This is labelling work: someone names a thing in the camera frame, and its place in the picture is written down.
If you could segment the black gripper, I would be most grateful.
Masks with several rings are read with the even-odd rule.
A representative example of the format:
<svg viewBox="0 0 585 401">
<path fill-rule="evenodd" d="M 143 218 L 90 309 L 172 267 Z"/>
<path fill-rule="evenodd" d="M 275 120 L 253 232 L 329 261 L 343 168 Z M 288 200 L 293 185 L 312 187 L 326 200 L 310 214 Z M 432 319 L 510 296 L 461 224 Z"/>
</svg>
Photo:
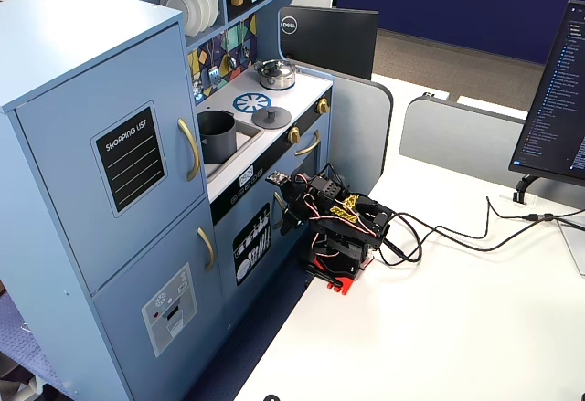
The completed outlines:
<svg viewBox="0 0 585 401">
<path fill-rule="evenodd" d="M 282 213 L 280 234 L 285 236 L 291 229 L 299 228 L 319 212 L 310 194 L 310 176 L 290 176 L 282 186 L 282 196 L 287 205 Z"/>
</svg>

